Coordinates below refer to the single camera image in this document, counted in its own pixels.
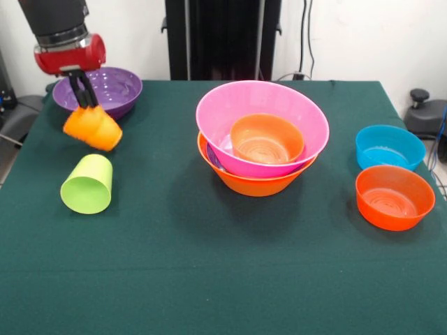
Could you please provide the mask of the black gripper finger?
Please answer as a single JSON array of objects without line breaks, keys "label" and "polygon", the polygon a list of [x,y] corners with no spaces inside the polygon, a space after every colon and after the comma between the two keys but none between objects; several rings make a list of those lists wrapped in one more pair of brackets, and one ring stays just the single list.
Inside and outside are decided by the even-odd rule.
[{"label": "black gripper finger", "polygon": [[88,107],[87,77],[85,74],[69,74],[68,80],[80,107]]},{"label": "black gripper finger", "polygon": [[82,96],[89,107],[96,107],[98,105],[98,100],[94,92],[91,82],[83,70],[80,71],[79,80],[81,81],[84,89],[82,91]]}]

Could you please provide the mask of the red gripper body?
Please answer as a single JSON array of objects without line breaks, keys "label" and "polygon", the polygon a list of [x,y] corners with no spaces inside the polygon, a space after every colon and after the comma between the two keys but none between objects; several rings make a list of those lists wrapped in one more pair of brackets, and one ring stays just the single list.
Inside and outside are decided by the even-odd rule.
[{"label": "red gripper body", "polygon": [[49,75],[63,75],[72,70],[92,71],[106,61],[103,39],[97,34],[88,34],[82,40],[57,47],[34,48],[38,67]]}]

